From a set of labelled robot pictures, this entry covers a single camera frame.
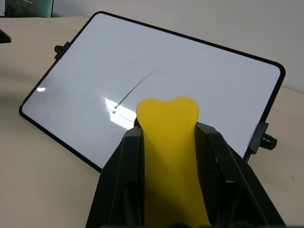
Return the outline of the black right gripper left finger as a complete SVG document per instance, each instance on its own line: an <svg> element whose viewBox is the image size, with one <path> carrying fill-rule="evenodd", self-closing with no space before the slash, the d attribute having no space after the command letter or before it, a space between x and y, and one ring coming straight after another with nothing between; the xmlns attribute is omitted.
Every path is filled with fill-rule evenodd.
<svg viewBox="0 0 304 228"><path fill-rule="evenodd" d="M128 130L100 173L87 228L144 226L144 138Z"/></svg>

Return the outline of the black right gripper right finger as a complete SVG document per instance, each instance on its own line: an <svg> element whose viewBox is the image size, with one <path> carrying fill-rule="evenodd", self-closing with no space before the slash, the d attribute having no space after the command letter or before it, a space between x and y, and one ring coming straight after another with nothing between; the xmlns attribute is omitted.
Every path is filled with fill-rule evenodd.
<svg viewBox="0 0 304 228"><path fill-rule="evenodd" d="M214 127L194 129L200 188L215 228L275 228L285 223L249 164Z"/></svg>

